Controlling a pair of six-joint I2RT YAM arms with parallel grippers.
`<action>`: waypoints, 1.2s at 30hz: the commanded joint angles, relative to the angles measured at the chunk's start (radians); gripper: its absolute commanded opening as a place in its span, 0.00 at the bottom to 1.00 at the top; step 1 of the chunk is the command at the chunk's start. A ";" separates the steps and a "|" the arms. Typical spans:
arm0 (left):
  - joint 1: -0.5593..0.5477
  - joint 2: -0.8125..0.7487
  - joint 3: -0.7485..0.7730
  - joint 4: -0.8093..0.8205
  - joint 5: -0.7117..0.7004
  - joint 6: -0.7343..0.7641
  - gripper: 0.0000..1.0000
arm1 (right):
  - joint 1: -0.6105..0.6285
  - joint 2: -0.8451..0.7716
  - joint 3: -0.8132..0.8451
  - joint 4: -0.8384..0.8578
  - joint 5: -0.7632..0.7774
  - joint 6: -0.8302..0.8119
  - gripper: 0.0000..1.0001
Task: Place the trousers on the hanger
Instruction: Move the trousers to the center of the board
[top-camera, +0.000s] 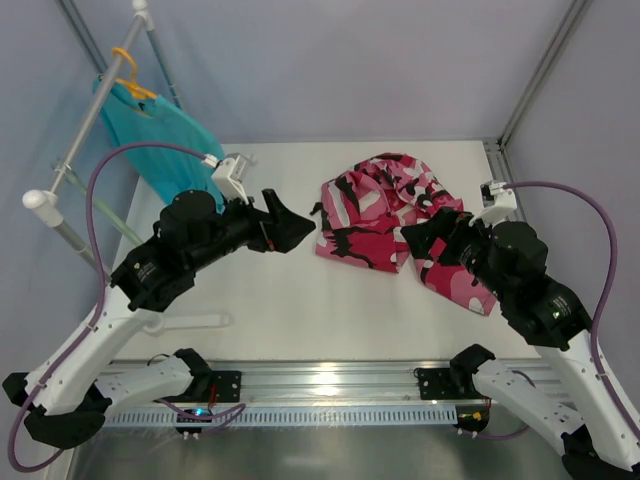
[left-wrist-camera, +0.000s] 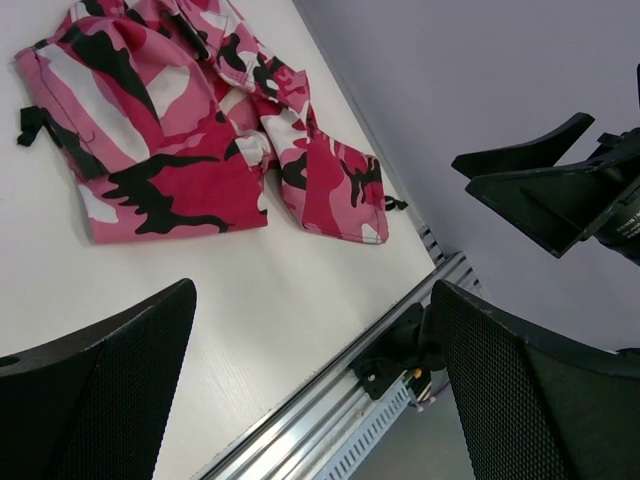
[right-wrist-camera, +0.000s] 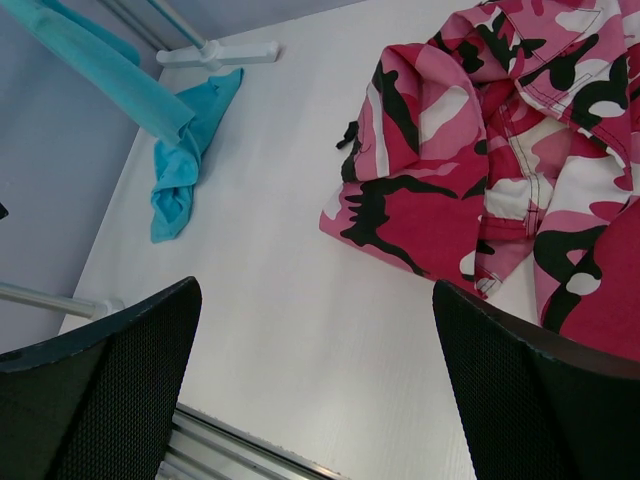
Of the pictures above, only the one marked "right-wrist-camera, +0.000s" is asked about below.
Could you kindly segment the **pink camouflage trousers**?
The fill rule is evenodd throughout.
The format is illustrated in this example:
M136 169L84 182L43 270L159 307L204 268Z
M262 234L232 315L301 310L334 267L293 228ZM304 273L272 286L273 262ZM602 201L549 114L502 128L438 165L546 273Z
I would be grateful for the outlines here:
M541 327L639 356L639 5L485 1L387 46L320 229L481 298L526 259Z

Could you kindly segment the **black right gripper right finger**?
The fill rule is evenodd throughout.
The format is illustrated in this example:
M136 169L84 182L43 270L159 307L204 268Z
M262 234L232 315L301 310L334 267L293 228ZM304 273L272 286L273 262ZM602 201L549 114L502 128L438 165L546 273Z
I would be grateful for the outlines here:
M433 310L479 479L636 479L639 365L444 281Z

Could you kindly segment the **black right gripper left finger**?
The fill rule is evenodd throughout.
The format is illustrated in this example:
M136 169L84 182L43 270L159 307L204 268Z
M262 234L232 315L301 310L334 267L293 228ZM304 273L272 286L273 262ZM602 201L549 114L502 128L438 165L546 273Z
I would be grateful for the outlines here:
M4 479L153 479L201 313L187 277L1 357Z

